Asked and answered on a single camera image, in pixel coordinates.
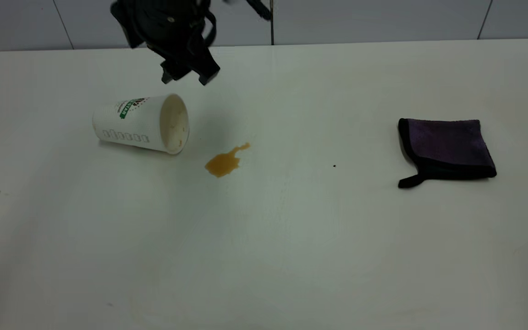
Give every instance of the brown liquid puddle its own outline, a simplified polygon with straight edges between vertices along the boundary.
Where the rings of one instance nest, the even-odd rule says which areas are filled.
[[[243,146],[233,148],[233,150],[228,153],[221,153],[213,157],[213,159],[205,165],[205,168],[209,173],[216,177],[228,175],[231,171],[239,167],[239,158],[235,157],[235,153],[239,152],[239,150],[246,150],[247,148],[250,148],[250,144],[246,142]]]

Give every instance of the table surface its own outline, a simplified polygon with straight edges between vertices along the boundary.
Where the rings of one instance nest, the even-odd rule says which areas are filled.
[[[528,330],[528,40],[212,52],[204,87],[147,49],[0,52],[0,330]],[[96,138],[170,93],[178,156]],[[401,117],[480,119],[497,177],[399,190]]]

